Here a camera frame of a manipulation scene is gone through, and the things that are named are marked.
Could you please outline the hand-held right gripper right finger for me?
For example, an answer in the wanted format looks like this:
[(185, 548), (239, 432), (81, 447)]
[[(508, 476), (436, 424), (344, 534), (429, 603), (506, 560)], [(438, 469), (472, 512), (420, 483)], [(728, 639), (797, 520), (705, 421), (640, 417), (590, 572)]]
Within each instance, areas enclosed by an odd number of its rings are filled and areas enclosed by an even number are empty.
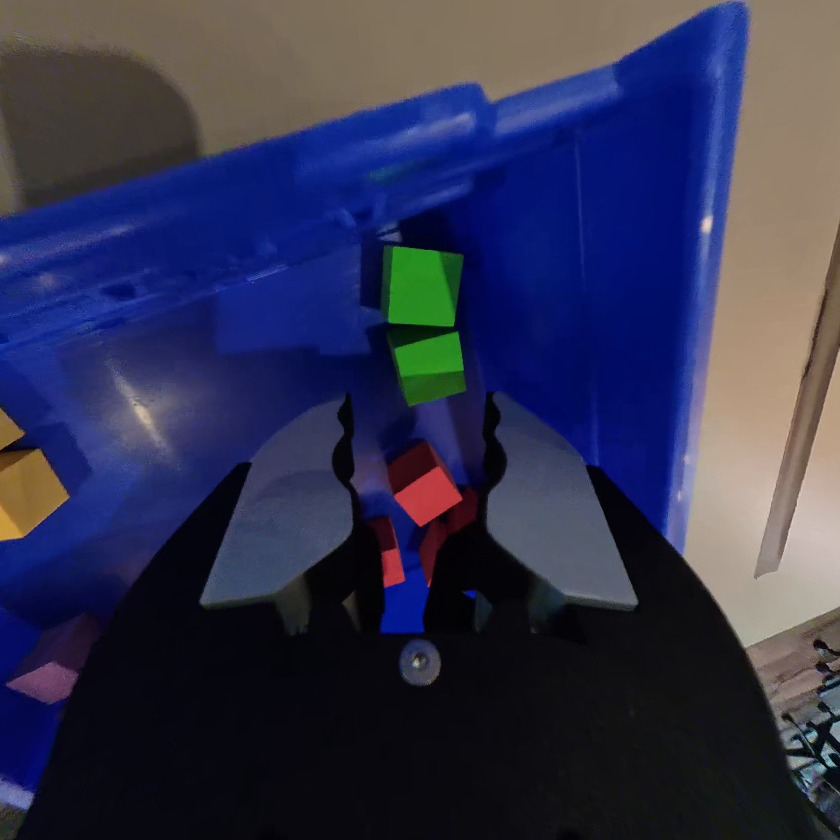
[(535, 630), (568, 607), (630, 613), (638, 598), (587, 464), (553, 426), (503, 392), (486, 401), (486, 528), (527, 573), (526, 605)]

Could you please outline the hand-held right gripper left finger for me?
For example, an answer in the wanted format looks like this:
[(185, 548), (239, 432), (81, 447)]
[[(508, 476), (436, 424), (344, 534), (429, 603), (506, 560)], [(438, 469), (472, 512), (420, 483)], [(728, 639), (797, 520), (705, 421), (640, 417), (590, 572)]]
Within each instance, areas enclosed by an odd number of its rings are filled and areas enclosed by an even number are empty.
[(206, 578), (203, 609), (268, 604), (288, 634), (307, 632), (307, 574), (353, 528), (349, 481), (333, 463), (349, 433), (345, 408), (347, 394), (310, 407), (256, 451)]

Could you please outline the red cube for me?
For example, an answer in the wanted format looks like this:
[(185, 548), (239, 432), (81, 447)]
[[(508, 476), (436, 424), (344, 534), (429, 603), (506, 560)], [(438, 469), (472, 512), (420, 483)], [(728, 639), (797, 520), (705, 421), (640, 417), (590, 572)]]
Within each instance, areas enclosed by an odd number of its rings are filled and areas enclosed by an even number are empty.
[(393, 498), (419, 527), (463, 500), (446, 464), (424, 440), (396, 456), (386, 471)]
[(377, 541), (384, 588), (388, 589), (404, 583), (406, 577), (402, 553), (391, 518), (373, 518), (367, 520), (366, 524), (373, 531)]
[(438, 552), (446, 539), (473, 523), (478, 514), (479, 494), (472, 486), (460, 488), (461, 501), (431, 520), (419, 544), (423, 576), (427, 587), (434, 577)]

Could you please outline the green cube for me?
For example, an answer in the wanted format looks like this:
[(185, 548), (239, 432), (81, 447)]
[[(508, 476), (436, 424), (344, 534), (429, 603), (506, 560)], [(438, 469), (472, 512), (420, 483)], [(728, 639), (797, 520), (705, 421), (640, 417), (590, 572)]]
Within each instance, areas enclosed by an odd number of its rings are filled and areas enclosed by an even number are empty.
[(386, 245), (381, 289), (385, 322), (453, 328), (464, 261), (460, 254)]
[(466, 392), (459, 331), (392, 325), (386, 339), (405, 403), (410, 407)]

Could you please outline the blue plastic bin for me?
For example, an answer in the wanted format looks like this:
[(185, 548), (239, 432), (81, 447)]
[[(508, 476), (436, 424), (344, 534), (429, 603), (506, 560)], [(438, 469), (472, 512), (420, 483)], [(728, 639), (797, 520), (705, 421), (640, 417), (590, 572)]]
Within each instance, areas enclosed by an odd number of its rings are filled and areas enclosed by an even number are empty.
[[(601, 838), (687, 827), (754, 688), (679, 555), (748, 44), (744, 3), (491, 102), (460, 85), (2, 221), (2, 407), (69, 500), (2, 544), (2, 803), (20, 838)], [(465, 258), (466, 391), (408, 406), (383, 248)], [(487, 396), (581, 454), (637, 594), (535, 630), (485, 521)], [(306, 633), (199, 601), (256, 451), (347, 394), (353, 528)], [(434, 447), (476, 520), (427, 587), (388, 464)], [(389, 517), (384, 588), (367, 520)], [(5, 687), (101, 635), (68, 699)]]

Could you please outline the purple cube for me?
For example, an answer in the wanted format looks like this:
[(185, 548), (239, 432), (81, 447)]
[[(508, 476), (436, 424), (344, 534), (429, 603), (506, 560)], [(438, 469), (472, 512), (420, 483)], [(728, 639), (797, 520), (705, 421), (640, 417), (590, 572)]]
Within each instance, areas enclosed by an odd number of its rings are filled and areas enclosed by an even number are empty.
[(46, 705), (68, 699), (100, 635), (100, 622), (88, 614), (47, 628), (5, 687)]

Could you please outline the grey desk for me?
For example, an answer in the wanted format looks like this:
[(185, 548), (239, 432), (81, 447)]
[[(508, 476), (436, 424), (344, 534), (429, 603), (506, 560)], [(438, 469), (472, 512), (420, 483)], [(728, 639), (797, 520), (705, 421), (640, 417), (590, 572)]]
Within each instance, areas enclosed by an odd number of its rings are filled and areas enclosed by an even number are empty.
[[(460, 81), (493, 97), (604, 65), (710, 2), (2, 2), (2, 41), (138, 57), (192, 106), (205, 152)], [(771, 498), (838, 224), (838, 2), (749, 2), (687, 559), (746, 645), (838, 607), (838, 371), (780, 568)]]

